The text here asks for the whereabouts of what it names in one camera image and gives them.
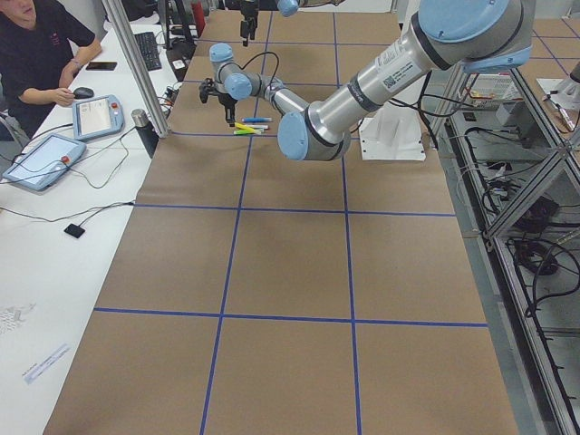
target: electronic device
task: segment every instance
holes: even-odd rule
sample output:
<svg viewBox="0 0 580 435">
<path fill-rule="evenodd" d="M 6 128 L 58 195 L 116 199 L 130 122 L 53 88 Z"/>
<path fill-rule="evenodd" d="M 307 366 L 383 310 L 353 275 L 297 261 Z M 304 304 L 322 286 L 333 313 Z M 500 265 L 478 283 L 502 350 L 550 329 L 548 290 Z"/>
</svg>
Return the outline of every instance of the electronic device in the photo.
<svg viewBox="0 0 580 435">
<path fill-rule="evenodd" d="M 94 97 L 94 91 L 91 88 L 76 88 L 72 93 L 74 94 L 75 100 L 84 100 Z"/>
<path fill-rule="evenodd" d="M 171 14 L 171 0 L 161 0 L 158 3 L 159 22 L 165 38 L 165 53 L 167 60 L 171 66 L 171 70 L 175 74 L 178 82 L 183 82 L 185 74 L 188 71 L 189 63 L 196 51 L 196 44 L 193 40 L 193 35 L 188 25 L 182 25 L 184 38 L 171 38 L 170 34 L 170 14 Z M 185 7 L 182 0 L 177 0 L 175 6 L 178 10 L 180 21 L 188 23 L 186 17 Z"/>
<path fill-rule="evenodd" d="M 147 71 L 154 71 L 161 69 L 160 52 L 157 47 L 157 40 L 153 32 L 143 32 L 142 34 L 135 34 L 137 46 L 145 61 Z"/>
<path fill-rule="evenodd" d="M 3 177 L 21 188 L 45 190 L 74 165 L 86 148 L 78 140 L 51 134 L 8 168 Z"/>
<path fill-rule="evenodd" d="M 117 68 L 116 62 L 89 62 L 87 63 L 87 71 L 113 71 Z"/>
<path fill-rule="evenodd" d="M 72 104 L 72 128 L 77 140 L 90 140 L 114 134 L 123 128 L 123 110 L 114 95 Z"/>
</svg>

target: white stand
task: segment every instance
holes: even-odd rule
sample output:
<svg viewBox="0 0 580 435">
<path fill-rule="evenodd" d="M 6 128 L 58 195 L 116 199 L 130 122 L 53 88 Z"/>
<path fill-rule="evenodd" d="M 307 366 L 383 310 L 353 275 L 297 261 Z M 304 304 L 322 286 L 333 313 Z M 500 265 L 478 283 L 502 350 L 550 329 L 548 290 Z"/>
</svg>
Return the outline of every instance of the white stand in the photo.
<svg viewBox="0 0 580 435">
<path fill-rule="evenodd" d="M 409 28 L 412 15 L 419 10 L 419 1 L 410 0 L 402 31 Z M 423 80 L 397 95 L 404 102 L 416 102 Z M 359 129 L 363 160 L 419 160 L 426 158 L 421 142 L 421 125 L 412 109 L 382 106 L 373 118 L 365 118 Z"/>
</svg>

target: label sticker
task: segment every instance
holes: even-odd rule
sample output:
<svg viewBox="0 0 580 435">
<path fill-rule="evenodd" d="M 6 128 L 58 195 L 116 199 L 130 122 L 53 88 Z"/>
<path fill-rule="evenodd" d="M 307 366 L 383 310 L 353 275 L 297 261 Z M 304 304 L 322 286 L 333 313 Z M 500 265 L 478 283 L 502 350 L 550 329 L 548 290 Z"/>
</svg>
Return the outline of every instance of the label sticker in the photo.
<svg viewBox="0 0 580 435">
<path fill-rule="evenodd" d="M 405 53 L 399 41 L 382 52 L 374 64 L 378 79 L 390 93 L 396 93 L 422 74 L 421 68 Z"/>
<path fill-rule="evenodd" d="M 38 378 L 41 374 L 43 374 L 44 372 L 46 372 L 51 365 L 53 365 L 58 360 L 60 360 L 61 357 L 65 353 L 69 352 L 70 350 L 71 350 L 71 348 L 69 347 L 68 344 L 63 344 L 56 351 L 54 351 L 51 356 L 49 356 L 48 358 L 46 358 L 40 364 L 35 364 L 30 369 L 28 369 L 26 371 L 26 373 L 23 375 L 24 376 L 24 381 L 28 385 L 30 385 L 31 383 L 33 383 L 34 381 L 36 381 L 36 378 Z"/>
</svg>

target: blue marker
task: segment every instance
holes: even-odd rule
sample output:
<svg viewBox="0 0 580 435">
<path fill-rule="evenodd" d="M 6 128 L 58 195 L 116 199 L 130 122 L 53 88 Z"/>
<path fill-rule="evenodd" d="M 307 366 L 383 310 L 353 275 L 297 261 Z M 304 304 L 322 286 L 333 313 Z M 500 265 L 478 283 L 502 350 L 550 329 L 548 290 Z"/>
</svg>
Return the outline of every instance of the blue marker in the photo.
<svg viewBox="0 0 580 435">
<path fill-rule="evenodd" d="M 272 118 L 244 118 L 242 122 L 271 122 Z"/>
</svg>

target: metal post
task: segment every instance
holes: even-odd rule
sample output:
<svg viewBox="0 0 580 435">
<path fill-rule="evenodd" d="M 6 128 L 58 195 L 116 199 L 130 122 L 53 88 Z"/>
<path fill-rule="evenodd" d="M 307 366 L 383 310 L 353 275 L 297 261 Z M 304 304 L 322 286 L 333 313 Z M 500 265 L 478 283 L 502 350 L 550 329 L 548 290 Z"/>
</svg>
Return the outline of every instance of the metal post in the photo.
<svg viewBox="0 0 580 435">
<path fill-rule="evenodd" d="M 153 83 L 151 83 L 145 61 L 143 61 L 139 47 L 135 42 L 135 37 L 133 36 L 131 25 L 129 24 L 129 19 L 123 9 L 121 0 L 102 0 L 102 4 L 105 6 L 107 16 L 111 20 L 112 26 L 117 33 L 121 49 L 129 63 L 135 82 L 139 86 L 141 96 L 145 101 L 145 106 L 150 114 L 155 131 L 159 134 L 160 138 L 165 138 L 169 134 L 169 125 L 167 124 L 165 115 L 161 111 L 157 94 L 153 88 Z"/>
</svg>

